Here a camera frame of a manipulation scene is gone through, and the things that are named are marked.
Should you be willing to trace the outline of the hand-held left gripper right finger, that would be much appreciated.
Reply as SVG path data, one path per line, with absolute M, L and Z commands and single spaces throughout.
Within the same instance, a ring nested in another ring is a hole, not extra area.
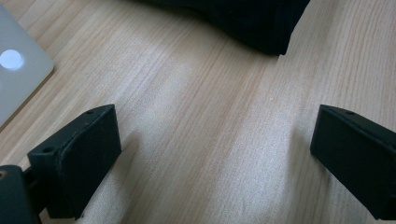
M 396 220 L 396 133 L 343 108 L 321 105 L 310 146 L 376 219 Z

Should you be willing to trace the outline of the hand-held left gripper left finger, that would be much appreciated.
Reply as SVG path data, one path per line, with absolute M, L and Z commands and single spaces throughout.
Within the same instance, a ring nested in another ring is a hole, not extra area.
M 51 218 L 81 217 L 121 153 L 114 105 L 82 113 L 28 153 L 33 174 L 46 185 Z

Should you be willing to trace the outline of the white plastic basket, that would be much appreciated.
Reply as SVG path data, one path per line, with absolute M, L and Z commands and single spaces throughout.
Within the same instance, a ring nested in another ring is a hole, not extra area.
M 0 4 L 0 127 L 52 69 L 50 56 Z

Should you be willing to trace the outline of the black pants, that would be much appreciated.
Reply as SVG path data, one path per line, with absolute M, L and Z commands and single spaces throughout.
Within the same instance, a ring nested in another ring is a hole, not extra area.
M 285 55 L 310 0 L 140 0 L 184 7 L 208 17 L 228 35 L 269 55 Z

